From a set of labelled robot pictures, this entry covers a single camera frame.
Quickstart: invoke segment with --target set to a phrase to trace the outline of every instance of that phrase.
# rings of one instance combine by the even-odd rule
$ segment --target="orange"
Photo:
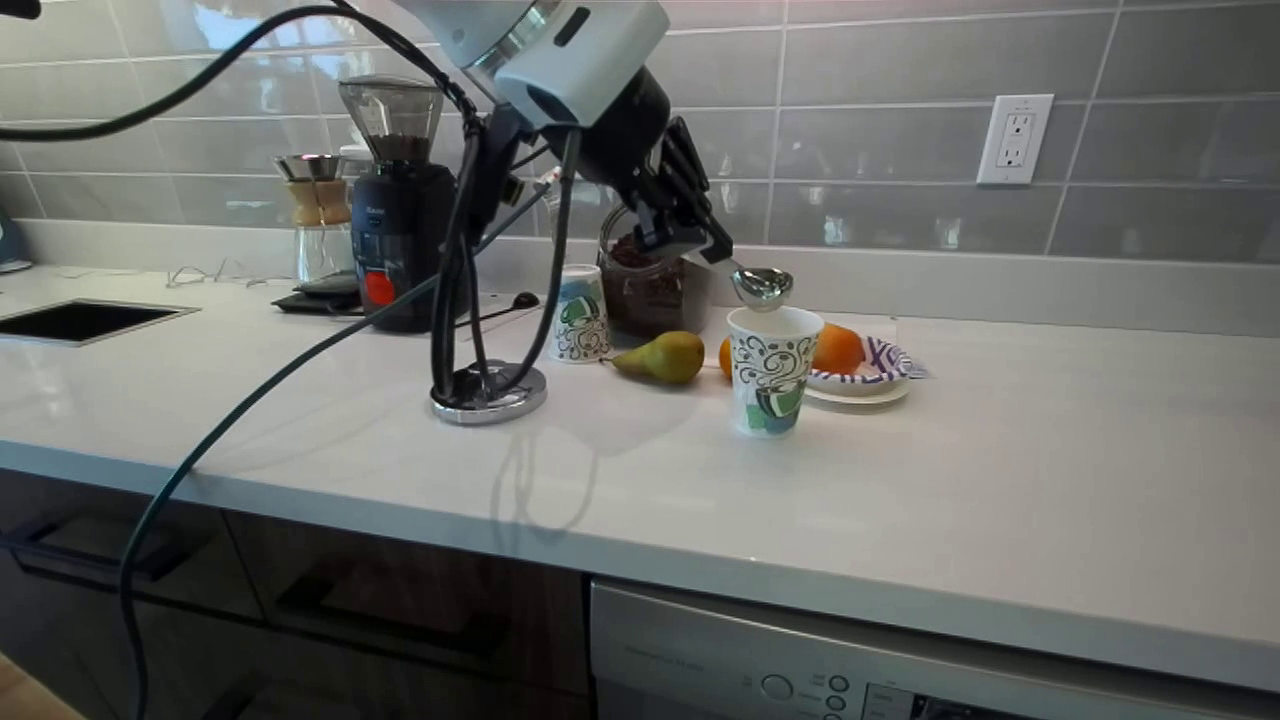
[[[733,385],[733,350],[728,350],[728,335],[719,342],[719,377]]]
[[[811,369],[856,371],[869,361],[863,335],[845,324],[823,324],[811,344]]]

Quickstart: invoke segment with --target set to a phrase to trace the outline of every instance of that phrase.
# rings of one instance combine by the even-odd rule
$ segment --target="cabinet handle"
[[[337,628],[337,633],[353,633],[353,638],[364,638],[374,643],[413,641],[413,643],[432,643],[432,650],[464,652],[464,658],[490,658],[508,641],[508,619],[486,617],[486,614],[473,614],[460,633],[440,633],[440,628],[422,628],[422,625],[402,625],[402,619],[389,619],[389,617],[371,617],[371,614],[337,610],[327,599],[340,588],[340,581],[345,581],[340,570],[311,570],[274,596],[274,614],[306,619],[321,633]]]
[[[112,588],[129,529],[129,522],[103,513],[33,522],[11,532],[7,555],[26,576]],[[193,555],[193,547],[194,539],[157,529],[150,544],[137,559],[137,576],[157,585],[172,570],[181,570]]]

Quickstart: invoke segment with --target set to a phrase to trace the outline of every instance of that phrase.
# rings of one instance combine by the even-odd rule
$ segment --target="kitchen sink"
[[[159,307],[159,305],[99,305],[99,299],[69,299],[52,307],[35,307],[22,315],[2,315],[0,335],[38,335],[38,342],[99,342],[137,324],[150,324],[163,315],[181,315],[188,307]]]

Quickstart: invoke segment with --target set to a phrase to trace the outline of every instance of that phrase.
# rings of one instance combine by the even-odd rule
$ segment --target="coffee grinder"
[[[440,93],[379,76],[340,81],[371,172],[353,184],[353,251],[364,313],[397,305],[408,287],[440,272],[440,245],[451,213],[451,172],[432,165]],[[379,332],[428,332],[432,293],[379,315]]]

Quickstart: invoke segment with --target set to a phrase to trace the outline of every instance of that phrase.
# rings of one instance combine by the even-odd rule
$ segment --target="electrical outlet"
[[[976,184],[1031,184],[1050,98],[994,98]]]

